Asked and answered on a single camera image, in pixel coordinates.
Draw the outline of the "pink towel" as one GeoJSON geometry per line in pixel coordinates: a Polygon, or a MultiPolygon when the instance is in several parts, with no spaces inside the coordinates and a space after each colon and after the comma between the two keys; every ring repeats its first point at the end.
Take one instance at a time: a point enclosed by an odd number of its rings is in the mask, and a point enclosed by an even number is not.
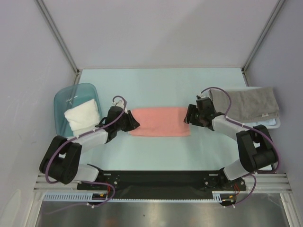
{"type": "Polygon", "coordinates": [[[190,126],[184,123],[187,114],[185,107],[149,107],[131,111],[140,124],[129,132],[137,137],[187,137],[191,135],[190,126]]]}

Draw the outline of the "white towel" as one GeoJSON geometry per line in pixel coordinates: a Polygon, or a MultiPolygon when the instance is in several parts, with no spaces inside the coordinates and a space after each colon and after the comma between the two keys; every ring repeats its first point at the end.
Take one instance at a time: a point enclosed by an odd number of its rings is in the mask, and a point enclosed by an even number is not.
{"type": "Polygon", "coordinates": [[[95,99],[65,111],[64,116],[74,136],[92,130],[100,122],[100,114],[95,99]]]}

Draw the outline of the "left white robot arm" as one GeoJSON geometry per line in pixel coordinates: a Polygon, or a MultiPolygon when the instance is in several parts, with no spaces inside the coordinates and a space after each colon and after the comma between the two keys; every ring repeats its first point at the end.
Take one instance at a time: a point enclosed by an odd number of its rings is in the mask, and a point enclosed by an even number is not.
{"type": "Polygon", "coordinates": [[[88,132],[70,139],[63,136],[54,137],[40,163],[39,170],[50,184],[69,184],[77,177],[80,170],[86,170],[80,167],[82,152],[109,143],[119,131],[129,132],[139,127],[139,122],[130,110],[112,106],[107,117],[102,118],[88,132]]]}

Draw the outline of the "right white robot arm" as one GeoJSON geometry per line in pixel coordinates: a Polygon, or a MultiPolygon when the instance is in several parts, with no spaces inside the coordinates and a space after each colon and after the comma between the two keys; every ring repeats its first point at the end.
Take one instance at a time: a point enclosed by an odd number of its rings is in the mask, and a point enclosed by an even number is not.
{"type": "Polygon", "coordinates": [[[189,104],[184,123],[208,128],[237,142],[239,159],[219,170],[218,185],[229,190],[235,180],[279,162],[276,147],[264,125],[249,127],[217,112],[208,97],[189,104]]]}

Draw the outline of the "teal plastic basin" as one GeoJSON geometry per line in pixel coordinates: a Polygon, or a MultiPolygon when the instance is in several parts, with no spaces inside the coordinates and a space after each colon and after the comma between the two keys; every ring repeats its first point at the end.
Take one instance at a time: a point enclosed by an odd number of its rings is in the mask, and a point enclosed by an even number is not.
{"type": "Polygon", "coordinates": [[[81,83],[61,89],[54,97],[54,120],[56,134],[64,137],[73,136],[73,131],[64,113],[91,99],[96,101],[98,116],[101,119],[102,113],[98,93],[94,85],[81,83]]]}

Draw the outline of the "light blue towel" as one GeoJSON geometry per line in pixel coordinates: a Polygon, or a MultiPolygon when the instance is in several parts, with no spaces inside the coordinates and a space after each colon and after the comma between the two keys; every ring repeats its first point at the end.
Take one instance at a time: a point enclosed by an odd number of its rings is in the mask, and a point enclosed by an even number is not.
{"type": "Polygon", "coordinates": [[[276,125],[276,120],[275,119],[270,119],[270,120],[265,120],[265,121],[259,121],[259,122],[248,122],[245,123],[245,125],[249,127],[254,127],[258,125],[264,125],[266,127],[271,127],[276,125]]]}

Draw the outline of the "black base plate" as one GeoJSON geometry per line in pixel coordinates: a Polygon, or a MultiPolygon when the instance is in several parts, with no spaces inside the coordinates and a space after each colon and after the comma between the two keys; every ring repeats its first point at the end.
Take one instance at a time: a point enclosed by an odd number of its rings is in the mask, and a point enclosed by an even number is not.
{"type": "Polygon", "coordinates": [[[234,189],[246,191],[243,179],[223,182],[219,171],[101,171],[96,181],[99,184],[81,183],[78,190],[105,191],[107,184],[114,186],[115,193],[131,192],[233,192],[234,189]]]}

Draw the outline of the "aluminium rail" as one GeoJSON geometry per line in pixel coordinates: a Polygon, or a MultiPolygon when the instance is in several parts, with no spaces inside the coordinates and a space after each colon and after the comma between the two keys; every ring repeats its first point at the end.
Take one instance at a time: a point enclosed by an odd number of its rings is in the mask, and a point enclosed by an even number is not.
{"type": "MultiPolygon", "coordinates": [[[[254,193],[291,193],[292,189],[286,174],[254,174],[256,187],[254,193]]],[[[38,192],[75,192],[77,182],[68,185],[62,183],[49,184],[43,174],[39,174],[34,185],[38,192]]]]}

